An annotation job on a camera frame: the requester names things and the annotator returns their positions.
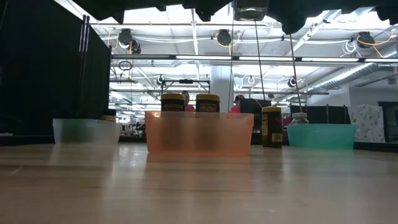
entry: wooden table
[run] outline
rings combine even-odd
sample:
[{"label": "wooden table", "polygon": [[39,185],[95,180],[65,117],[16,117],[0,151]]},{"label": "wooden table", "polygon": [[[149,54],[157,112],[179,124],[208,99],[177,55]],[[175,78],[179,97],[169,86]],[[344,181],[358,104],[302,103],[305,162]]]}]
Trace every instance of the wooden table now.
[{"label": "wooden table", "polygon": [[0,147],[1,223],[397,223],[398,154]]}]

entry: jar lid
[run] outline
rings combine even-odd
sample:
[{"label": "jar lid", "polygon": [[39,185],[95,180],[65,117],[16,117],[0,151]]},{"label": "jar lid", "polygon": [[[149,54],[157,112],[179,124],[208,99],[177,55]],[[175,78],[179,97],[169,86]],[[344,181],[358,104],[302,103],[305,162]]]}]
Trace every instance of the jar lid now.
[{"label": "jar lid", "polygon": [[160,100],[185,100],[185,96],[179,93],[163,93]]},{"label": "jar lid", "polygon": [[282,112],[282,109],[277,106],[266,106],[265,108],[262,108],[262,112]]},{"label": "jar lid", "polygon": [[294,113],[293,119],[295,118],[307,118],[307,113]]},{"label": "jar lid", "polygon": [[215,100],[220,101],[220,96],[216,94],[197,94],[197,100]]}]

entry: red shirt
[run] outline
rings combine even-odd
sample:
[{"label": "red shirt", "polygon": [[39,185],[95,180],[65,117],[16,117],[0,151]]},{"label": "red shirt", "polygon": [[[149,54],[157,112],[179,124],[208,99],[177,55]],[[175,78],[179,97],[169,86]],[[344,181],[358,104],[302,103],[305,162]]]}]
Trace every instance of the red shirt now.
[{"label": "red shirt", "polygon": [[195,112],[195,108],[192,105],[185,106],[185,112]]},{"label": "red shirt", "polygon": [[241,111],[237,106],[233,106],[231,110],[229,111],[230,113],[240,113]]}]

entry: orange plastic bin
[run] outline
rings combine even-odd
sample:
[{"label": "orange plastic bin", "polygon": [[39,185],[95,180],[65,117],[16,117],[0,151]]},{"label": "orange plastic bin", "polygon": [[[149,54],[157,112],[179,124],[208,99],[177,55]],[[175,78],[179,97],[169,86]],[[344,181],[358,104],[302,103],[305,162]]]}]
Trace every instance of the orange plastic bin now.
[{"label": "orange plastic bin", "polygon": [[149,153],[246,156],[250,153],[254,116],[246,113],[147,111],[145,124]]}]

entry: computer monitor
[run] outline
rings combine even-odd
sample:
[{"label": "computer monitor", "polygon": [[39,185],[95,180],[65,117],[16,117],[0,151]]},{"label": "computer monitor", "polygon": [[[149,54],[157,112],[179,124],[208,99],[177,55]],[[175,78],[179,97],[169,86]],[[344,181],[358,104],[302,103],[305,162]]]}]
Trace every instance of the computer monitor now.
[{"label": "computer monitor", "polygon": [[256,99],[240,99],[241,113],[254,114],[254,127],[253,130],[261,130],[261,110],[263,107],[271,106],[269,100],[256,100]]}]

